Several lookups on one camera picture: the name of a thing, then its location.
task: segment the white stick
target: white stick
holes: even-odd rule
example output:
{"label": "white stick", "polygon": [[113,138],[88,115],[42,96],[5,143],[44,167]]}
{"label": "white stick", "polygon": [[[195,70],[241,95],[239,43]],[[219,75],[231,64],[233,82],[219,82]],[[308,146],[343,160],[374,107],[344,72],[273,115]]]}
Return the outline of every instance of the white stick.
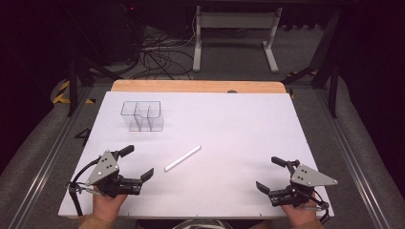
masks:
{"label": "white stick", "polygon": [[188,158],[189,156],[192,156],[194,153],[196,153],[197,151],[199,151],[201,149],[201,145],[198,145],[196,148],[192,149],[190,152],[188,152],[187,154],[185,154],[184,156],[180,157],[179,159],[173,161],[171,164],[169,164],[168,166],[166,166],[166,168],[164,168],[165,172],[168,172],[169,170],[171,170],[173,167],[175,167],[176,165],[178,165],[180,162],[184,161],[186,158]]}

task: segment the gray carpet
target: gray carpet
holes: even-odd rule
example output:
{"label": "gray carpet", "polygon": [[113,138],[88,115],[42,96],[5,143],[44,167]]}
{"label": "gray carpet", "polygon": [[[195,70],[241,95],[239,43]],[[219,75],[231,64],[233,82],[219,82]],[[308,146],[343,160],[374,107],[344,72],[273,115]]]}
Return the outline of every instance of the gray carpet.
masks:
{"label": "gray carpet", "polygon": [[[278,30],[273,44],[273,52],[280,72],[271,73],[261,47],[262,37],[267,31],[250,31],[245,38],[235,39],[221,32],[210,32],[203,37],[202,69],[199,73],[190,73],[193,79],[209,80],[258,80],[279,81],[289,72],[298,72],[310,62],[322,31],[314,30]],[[178,50],[193,54],[193,45]],[[171,56],[191,67],[189,58],[180,54]],[[138,65],[124,77],[130,77],[143,71]],[[295,92],[292,100],[307,137],[318,169],[330,177],[339,180],[337,186],[328,187],[328,195],[335,217],[327,222],[327,228],[375,228],[367,205],[358,190],[357,183],[345,161],[342,146],[325,112],[319,94],[325,90],[313,90],[309,86],[311,76],[306,76],[289,89]],[[92,128],[98,108],[105,92],[109,91],[112,80],[96,80],[88,98],[94,98],[96,104],[85,104],[77,114],[72,129],[68,132],[60,155],[52,167],[52,172],[42,188],[38,200],[29,212],[23,228],[76,228],[77,223],[57,215],[60,202],[66,189],[64,185],[71,178],[75,165],[83,150],[83,139],[75,135],[85,128]],[[43,161],[53,148],[69,110],[68,104],[56,104],[53,110],[35,128],[32,134],[16,153],[8,168],[0,176],[0,228],[7,228],[16,214]],[[373,190],[379,207],[382,209],[392,228],[405,228],[404,199],[398,193],[391,177],[382,164],[373,142],[367,134],[352,106],[343,81],[339,82],[337,98],[337,122],[342,128],[354,156],[364,176]],[[134,228],[134,220],[120,219],[115,228]],[[276,219],[273,227],[288,228],[286,219]]]}

